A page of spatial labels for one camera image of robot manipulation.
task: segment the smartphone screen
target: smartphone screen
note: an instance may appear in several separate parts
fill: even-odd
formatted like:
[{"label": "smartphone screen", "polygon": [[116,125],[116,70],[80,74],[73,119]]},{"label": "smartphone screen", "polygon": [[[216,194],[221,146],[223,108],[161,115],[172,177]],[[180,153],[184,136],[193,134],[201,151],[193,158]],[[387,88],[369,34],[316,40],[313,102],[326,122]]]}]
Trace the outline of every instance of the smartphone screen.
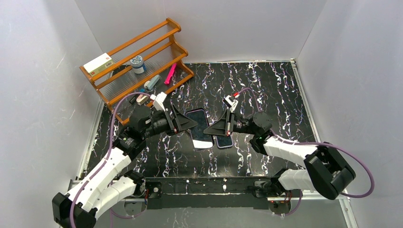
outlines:
[{"label": "smartphone screen", "polygon": [[217,147],[220,149],[229,148],[234,145],[231,135],[228,137],[227,136],[216,136],[216,140],[217,140]]},{"label": "smartphone screen", "polygon": [[189,111],[186,117],[197,122],[197,126],[190,129],[193,145],[198,149],[207,149],[213,147],[213,140],[211,135],[204,134],[204,129],[209,127],[207,122],[206,113],[203,109]]}]

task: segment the pink object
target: pink object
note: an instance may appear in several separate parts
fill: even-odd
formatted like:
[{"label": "pink object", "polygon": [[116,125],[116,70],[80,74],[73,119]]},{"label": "pink object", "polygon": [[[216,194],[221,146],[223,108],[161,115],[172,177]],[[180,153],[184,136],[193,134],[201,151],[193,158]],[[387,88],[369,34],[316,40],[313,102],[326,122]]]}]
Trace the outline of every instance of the pink object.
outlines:
[{"label": "pink object", "polygon": [[166,80],[164,82],[165,85],[169,85],[169,82],[171,81],[171,77],[173,76],[173,73],[175,72],[175,67],[176,67],[176,63],[172,64],[171,70],[169,71],[169,74],[166,77]]}]

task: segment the plastic container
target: plastic container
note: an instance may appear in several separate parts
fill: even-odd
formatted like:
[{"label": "plastic container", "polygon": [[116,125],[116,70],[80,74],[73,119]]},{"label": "plastic container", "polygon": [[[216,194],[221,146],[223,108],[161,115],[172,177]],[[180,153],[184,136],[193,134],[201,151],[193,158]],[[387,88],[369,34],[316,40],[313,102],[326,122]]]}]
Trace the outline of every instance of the plastic container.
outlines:
[{"label": "plastic container", "polygon": [[130,60],[130,64],[132,65],[133,71],[134,71],[136,74],[144,73],[144,71],[147,70],[147,69],[145,68],[145,64],[144,64],[144,61],[143,61],[143,57],[141,57],[141,56],[136,56],[136,57],[132,58],[132,59]]}]

